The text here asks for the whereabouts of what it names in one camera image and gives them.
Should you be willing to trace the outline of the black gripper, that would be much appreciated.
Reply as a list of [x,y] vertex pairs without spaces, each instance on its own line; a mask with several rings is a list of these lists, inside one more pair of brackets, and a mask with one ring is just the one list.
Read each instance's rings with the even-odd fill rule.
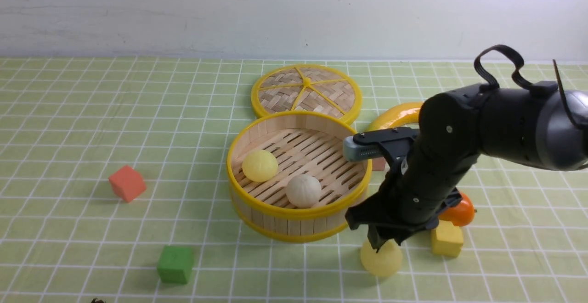
[[390,240],[401,244],[435,228],[439,215],[461,199],[457,185],[478,158],[479,154],[472,154],[450,161],[412,152],[394,162],[374,194],[346,211],[347,225],[351,230],[366,225],[375,251]]

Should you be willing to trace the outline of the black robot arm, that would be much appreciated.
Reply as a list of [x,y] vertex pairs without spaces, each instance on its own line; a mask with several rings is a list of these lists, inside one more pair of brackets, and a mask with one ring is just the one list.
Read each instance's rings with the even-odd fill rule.
[[344,139],[350,162],[384,158],[378,191],[345,213],[351,230],[369,227],[373,249],[401,244],[438,226],[464,196],[457,186],[481,155],[532,168],[587,167],[587,94],[559,92],[554,82],[526,89],[473,84],[427,99],[418,129],[397,127]]

